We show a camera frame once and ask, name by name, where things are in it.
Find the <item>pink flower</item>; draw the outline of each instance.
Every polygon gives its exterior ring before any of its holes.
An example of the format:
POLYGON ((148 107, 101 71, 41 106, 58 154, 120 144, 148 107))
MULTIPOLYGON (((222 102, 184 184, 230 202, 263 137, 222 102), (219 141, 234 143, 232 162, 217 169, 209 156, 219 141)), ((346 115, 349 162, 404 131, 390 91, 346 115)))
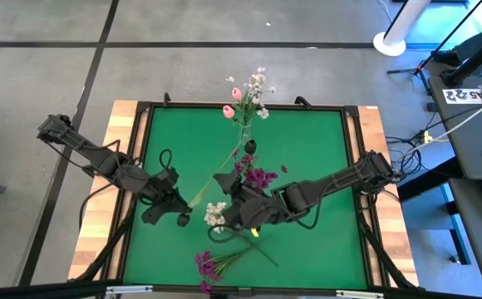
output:
POLYGON ((223 114, 224 114, 224 117, 228 119, 234 117, 235 115, 234 108, 230 107, 229 105, 223 106, 223 114))
POLYGON ((243 99, 243 92, 239 88, 234 87, 232 89, 232 97, 235 100, 241 100, 241 99, 243 99))

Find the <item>green mat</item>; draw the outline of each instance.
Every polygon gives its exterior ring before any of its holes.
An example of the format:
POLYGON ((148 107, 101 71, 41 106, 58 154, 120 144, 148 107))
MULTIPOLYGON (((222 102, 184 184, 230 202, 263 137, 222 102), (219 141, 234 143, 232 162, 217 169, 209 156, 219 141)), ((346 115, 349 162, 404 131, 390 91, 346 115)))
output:
MULTIPOLYGON (((258 166, 278 173, 271 188, 293 181, 320 179, 347 167, 345 137, 338 112, 271 110, 266 120, 255 118, 253 138, 260 154, 258 166), (287 165, 288 174, 280 167, 287 165)), ((179 173, 177 186, 187 202, 239 141, 239 128, 223 117, 221 109, 155 108, 145 170, 157 173, 163 149, 173 152, 172 166, 179 173)), ((223 172, 229 172, 229 161, 223 172)), ((125 283, 199 285, 194 264, 197 252, 222 255, 247 247, 236 239, 226 244, 208 240, 204 221, 207 203, 227 202, 213 182, 195 207, 187 227, 176 225, 178 214, 166 214, 157 225, 144 224, 147 207, 138 203, 125 266, 125 283)), ((311 223, 314 210, 303 222, 311 223)), ((357 231, 352 190, 332 194, 322 203, 321 217, 313 230, 295 223, 265 225, 261 248, 278 264, 275 267, 253 250, 229 269, 220 286, 366 288, 362 251, 357 231)))

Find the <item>flower stem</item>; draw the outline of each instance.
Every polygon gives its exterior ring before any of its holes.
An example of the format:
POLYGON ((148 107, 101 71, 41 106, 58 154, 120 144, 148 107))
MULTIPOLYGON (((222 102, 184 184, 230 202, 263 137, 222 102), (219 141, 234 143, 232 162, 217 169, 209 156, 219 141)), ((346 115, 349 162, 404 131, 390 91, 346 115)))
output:
MULTIPOLYGON (((221 167, 219 167, 219 169, 217 169, 217 171, 215 171, 215 173, 218 173, 227 163, 228 161, 230 160, 230 158, 232 158, 232 154, 234 154, 235 150, 241 145, 241 140, 238 142, 237 145, 235 145, 235 148, 234 150, 232 150, 232 152, 230 153, 230 155, 228 156, 228 158, 223 162, 223 164, 221 165, 221 167)), ((209 180, 208 182, 204 185, 204 187, 197 193, 197 195, 195 195, 195 197, 189 202, 188 204, 188 207, 189 208, 193 208, 194 206, 196 206, 197 204, 200 203, 200 201, 202 200, 202 194, 204 193, 204 191, 206 190, 206 188, 208 188, 208 185, 209 183, 211 183, 212 179, 214 179, 214 176, 212 175, 211 177, 209 177, 209 180)))

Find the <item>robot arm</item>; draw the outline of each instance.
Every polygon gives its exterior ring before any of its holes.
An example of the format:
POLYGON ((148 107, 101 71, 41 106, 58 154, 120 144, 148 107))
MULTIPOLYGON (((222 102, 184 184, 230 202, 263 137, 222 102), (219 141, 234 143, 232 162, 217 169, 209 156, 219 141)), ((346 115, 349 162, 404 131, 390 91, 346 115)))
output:
POLYGON ((145 223, 156 224, 165 213, 180 213, 177 223, 181 227, 188 223, 192 209, 174 187, 179 177, 175 168, 166 165, 158 174, 149 176, 126 154, 97 146, 76 133, 65 115, 49 115, 38 130, 43 142, 67 145, 86 158, 90 165, 82 169, 91 177, 100 175, 117 188, 148 199, 151 207, 141 216, 145 223))
POLYGON ((215 174, 232 206, 223 211, 230 227, 259 228, 264 223, 298 221, 329 194, 352 185, 365 194, 379 193, 383 187, 399 180, 382 154, 371 151, 354 165, 319 180, 290 183, 271 191, 272 196, 251 188, 235 171, 215 174))

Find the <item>concrete floor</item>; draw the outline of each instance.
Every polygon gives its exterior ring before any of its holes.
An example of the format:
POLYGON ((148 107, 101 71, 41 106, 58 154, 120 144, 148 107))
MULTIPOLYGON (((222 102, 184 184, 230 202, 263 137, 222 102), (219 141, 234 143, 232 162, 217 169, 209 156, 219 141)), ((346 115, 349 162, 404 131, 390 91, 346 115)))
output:
MULTIPOLYGON (((0 0, 0 41, 97 42, 110 5, 110 0, 0 0)), ((400 4, 387 5, 394 17, 400 4)), ((431 4, 406 40, 417 47, 438 43, 467 12, 460 4, 431 4), (431 20, 438 16, 442 18, 432 29, 431 20)), ((119 3, 108 41, 365 43, 388 25, 376 0, 125 0, 119 3)), ((450 43, 480 31, 482 8, 450 43)), ((57 161, 57 155, 36 140, 36 128, 48 114, 74 113, 94 51, 0 48, 0 183, 8 187, 0 195, 0 287, 14 284, 21 271, 57 161)), ((107 48, 80 132, 102 142, 113 100, 160 100, 165 91, 174 100, 227 100, 225 77, 239 78, 266 66, 268 79, 278 88, 273 101, 288 103, 302 95, 313 104, 377 105, 386 134, 407 137, 430 119, 423 109, 430 99, 415 77, 388 76, 386 71, 415 67, 428 55, 429 49, 390 58, 372 49, 107 48)), ((433 134, 441 130, 435 128, 433 134)), ((432 167, 453 152, 441 144, 426 147, 423 155, 432 167)), ((79 169, 68 168, 33 283, 66 280, 79 207, 90 187, 91 180, 79 169)), ((449 235, 441 238, 450 241, 449 235)), ((482 295, 481 284, 472 286, 482 279, 479 271, 466 271, 476 270, 475 264, 453 267, 443 257, 423 254, 424 248, 442 246, 444 241, 436 236, 410 233, 410 239, 423 287, 482 295), (465 286, 454 278, 461 275, 465 286), (447 284, 453 287, 442 287, 447 284)))

